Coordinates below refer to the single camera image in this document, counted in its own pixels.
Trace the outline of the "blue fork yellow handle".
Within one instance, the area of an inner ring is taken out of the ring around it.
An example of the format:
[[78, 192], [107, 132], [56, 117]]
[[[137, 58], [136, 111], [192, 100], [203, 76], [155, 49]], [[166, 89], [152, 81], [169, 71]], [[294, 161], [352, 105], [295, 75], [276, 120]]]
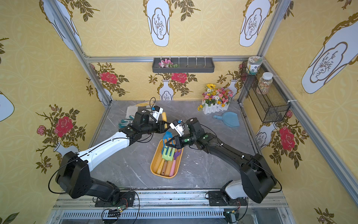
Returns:
[[165, 112], [162, 113], [162, 120], [164, 121], [164, 127], [165, 129], [168, 128], [168, 124], [167, 124], [167, 115]]

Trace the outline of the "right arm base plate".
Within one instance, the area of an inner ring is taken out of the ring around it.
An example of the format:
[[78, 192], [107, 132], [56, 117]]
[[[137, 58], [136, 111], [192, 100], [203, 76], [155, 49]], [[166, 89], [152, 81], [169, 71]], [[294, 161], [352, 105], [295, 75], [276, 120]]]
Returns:
[[209, 200], [210, 206], [247, 206], [248, 202], [245, 197], [231, 199], [221, 191], [209, 191], [205, 194], [205, 199]]

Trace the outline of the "purple rake pink handle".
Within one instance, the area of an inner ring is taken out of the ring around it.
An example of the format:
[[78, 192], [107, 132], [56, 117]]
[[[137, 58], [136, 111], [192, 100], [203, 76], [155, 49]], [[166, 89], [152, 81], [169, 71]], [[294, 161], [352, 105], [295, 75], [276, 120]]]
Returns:
[[170, 174], [169, 176], [173, 176], [174, 173], [175, 173], [175, 167], [176, 167], [176, 159], [178, 158], [178, 156], [181, 155], [181, 152], [182, 150], [181, 149], [178, 149], [175, 151], [174, 155], [173, 155], [173, 161], [172, 161], [172, 166], [171, 166], [171, 171], [170, 171]]

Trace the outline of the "yellow plastic storage tray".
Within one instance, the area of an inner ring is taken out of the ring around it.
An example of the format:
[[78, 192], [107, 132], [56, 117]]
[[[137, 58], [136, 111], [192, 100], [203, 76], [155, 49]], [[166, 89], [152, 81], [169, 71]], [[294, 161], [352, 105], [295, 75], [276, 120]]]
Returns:
[[173, 159], [172, 161], [166, 161], [162, 158], [162, 149], [163, 141], [161, 140], [157, 146], [156, 152], [154, 153], [150, 171], [156, 176], [172, 179], [179, 171], [184, 149], [180, 149], [179, 156], [177, 156], [176, 159]]

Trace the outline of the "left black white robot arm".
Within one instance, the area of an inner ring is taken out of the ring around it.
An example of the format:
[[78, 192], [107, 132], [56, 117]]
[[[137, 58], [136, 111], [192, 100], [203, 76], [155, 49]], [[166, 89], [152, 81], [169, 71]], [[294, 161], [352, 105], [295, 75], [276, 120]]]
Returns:
[[66, 153], [56, 172], [56, 182], [73, 199], [82, 196], [97, 197], [105, 202], [119, 199], [119, 188], [90, 176], [91, 171], [101, 162], [136, 142], [143, 143], [144, 134], [164, 133], [168, 128], [164, 120], [159, 120], [163, 109], [153, 106], [150, 110], [139, 110], [134, 121], [119, 129], [112, 137], [85, 151]]

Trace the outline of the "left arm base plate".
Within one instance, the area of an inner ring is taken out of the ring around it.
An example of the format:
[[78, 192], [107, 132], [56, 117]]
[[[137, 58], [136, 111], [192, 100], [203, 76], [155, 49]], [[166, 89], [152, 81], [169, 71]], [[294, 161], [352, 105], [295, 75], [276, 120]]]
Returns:
[[119, 192], [118, 197], [113, 202], [105, 202], [101, 199], [97, 199], [95, 202], [95, 207], [107, 208], [120, 207], [125, 205], [126, 208], [128, 208], [133, 206], [136, 197], [136, 193], [132, 190], [127, 192]]

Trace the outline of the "blue rake yellow handle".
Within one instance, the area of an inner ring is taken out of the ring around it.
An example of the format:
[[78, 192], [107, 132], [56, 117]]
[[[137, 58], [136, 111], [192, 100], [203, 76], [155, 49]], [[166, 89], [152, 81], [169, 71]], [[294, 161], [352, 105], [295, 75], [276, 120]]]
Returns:
[[[163, 136], [163, 140], [159, 143], [157, 150], [156, 150], [156, 154], [154, 156], [154, 161], [153, 161], [153, 165], [152, 165], [152, 171], [157, 174], [159, 174], [158, 168], [160, 166], [160, 163], [162, 161], [162, 150], [163, 147], [165, 146], [165, 143], [167, 142], [167, 140], [172, 138], [172, 133], [171, 132], [166, 132]], [[169, 161], [167, 164], [167, 169], [165, 172], [165, 175], [161, 175], [161, 176], [169, 176], [170, 170], [171, 170], [171, 165], [172, 165], [172, 161]]]

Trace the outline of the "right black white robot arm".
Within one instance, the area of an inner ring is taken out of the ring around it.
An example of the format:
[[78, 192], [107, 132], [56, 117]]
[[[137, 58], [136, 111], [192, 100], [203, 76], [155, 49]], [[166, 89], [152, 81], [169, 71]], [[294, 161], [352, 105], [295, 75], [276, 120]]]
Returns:
[[197, 118], [186, 122], [174, 120], [168, 126], [178, 134], [166, 143], [167, 146], [180, 149], [195, 145], [198, 150], [222, 159], [240, 173], [243, 191], [252, 201], [261, 203], [276, 186], [278, 180], [262, 155], [250, 155], [231, 147], [213, 130], [206, 132], [206, 126]]

